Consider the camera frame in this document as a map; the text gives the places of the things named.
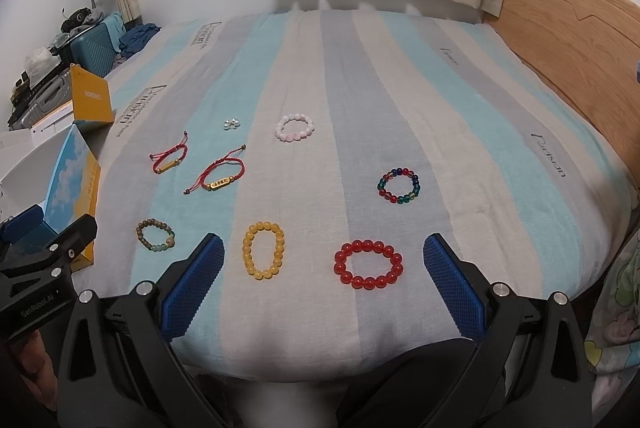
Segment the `person's left hand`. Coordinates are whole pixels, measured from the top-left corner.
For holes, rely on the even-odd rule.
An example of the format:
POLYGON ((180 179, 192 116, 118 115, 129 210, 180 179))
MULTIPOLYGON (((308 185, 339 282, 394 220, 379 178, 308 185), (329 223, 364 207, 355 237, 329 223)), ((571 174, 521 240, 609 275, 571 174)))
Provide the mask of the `person's left hand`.
POLYGON ((35 399, 51 411, 58 407, 58 378, 54 374, 52 360, 44 346, 39 330, 29 336, 18 360, 26 375, 23 382, 35 399))

